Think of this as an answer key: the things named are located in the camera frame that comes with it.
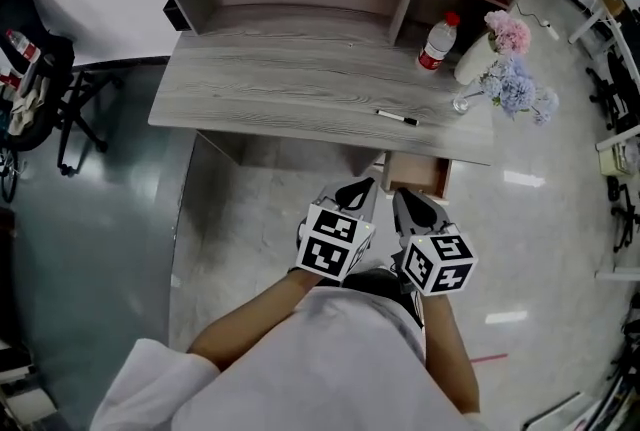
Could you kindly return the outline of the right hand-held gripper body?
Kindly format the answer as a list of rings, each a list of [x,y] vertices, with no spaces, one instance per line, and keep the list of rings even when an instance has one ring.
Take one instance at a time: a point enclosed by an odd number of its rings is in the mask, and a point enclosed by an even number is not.
[[[469,237],[434,199],[408,188],[392,200],[400,251],[392,255],[403,293],[423,296],[462,291],[478,262]]]

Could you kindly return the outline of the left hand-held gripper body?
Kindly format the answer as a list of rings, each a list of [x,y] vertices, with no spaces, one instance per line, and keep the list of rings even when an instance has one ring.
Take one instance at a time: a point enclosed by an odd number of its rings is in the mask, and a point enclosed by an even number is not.
[[[298,227],[295,266],[342,283],[362,260],[375,234],[378,189],[372,177],[325,186]]]

